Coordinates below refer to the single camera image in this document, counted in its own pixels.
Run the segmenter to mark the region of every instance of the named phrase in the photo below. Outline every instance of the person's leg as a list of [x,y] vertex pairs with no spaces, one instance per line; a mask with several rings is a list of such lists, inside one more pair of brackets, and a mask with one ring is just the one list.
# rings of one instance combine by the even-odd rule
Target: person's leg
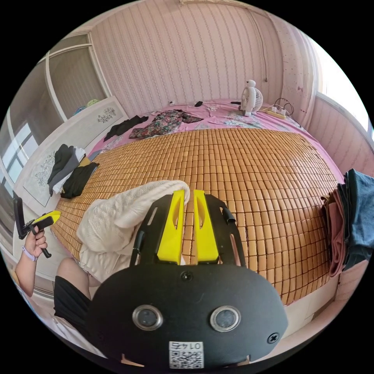
[[90,300],[89,287],[100,285],[100,282],[88,275],[73,258],[64,258],[61,261],[57,269],[57,276],[66,279]]
[[88,337],[85,320],[91,303],[89,287],[100,285],[72,258],[61,261],[55,278],[55,316],[61,317]]

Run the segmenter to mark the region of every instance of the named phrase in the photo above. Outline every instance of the white knit blanket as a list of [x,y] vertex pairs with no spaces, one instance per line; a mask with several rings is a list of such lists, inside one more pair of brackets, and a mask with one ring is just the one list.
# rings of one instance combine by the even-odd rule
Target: white knit blanket
[[103,282],[128,267],[136,233],[152,203],[182,189],[186,205],[190,190],[180,180],[150,182],[107,200],[95,200],[77,230],[83,244],[79,253],[81,268]]

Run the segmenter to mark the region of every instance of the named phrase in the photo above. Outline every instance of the person's hand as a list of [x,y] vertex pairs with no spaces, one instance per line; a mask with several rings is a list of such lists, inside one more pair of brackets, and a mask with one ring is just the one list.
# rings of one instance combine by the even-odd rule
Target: person's hand
[[26,237],[25,248],[28,253],[32,254],[35,257],[39,257],[42,254],[42,249],[47,248],[47,239],[44,236],[44,230],[39,232],[38,227],[35,227],[35,232],[37,233],[34,235],[32,231],[30,231]]

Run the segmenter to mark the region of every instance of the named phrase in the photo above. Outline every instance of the human arm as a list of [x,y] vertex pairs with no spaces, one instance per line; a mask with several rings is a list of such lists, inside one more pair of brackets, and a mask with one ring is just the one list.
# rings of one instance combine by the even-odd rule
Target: human arm
[[[29,232],[27,235],[25,249],[28,253],[37,258],[42,254],[42,249],[48,247],[48,244],[44,236],[44,231],[39,232],[38,227],[35,227],[35,231],[37,233],[36,235],[32,232]],[[31,297],[34,292],[36,263],[37,261],[32,261],[22,252],[21,258],[14,269],[19,286],[29,297]]]

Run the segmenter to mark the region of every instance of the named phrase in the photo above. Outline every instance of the white electric fan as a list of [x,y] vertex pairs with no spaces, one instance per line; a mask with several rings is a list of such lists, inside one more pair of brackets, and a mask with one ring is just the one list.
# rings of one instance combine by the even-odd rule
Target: white electric fan
[[242,93],[240,110],[244,112],[245,116],[250,116],[260,110],[264,101],[262,93],[255,86],[256,82],[250,79]]

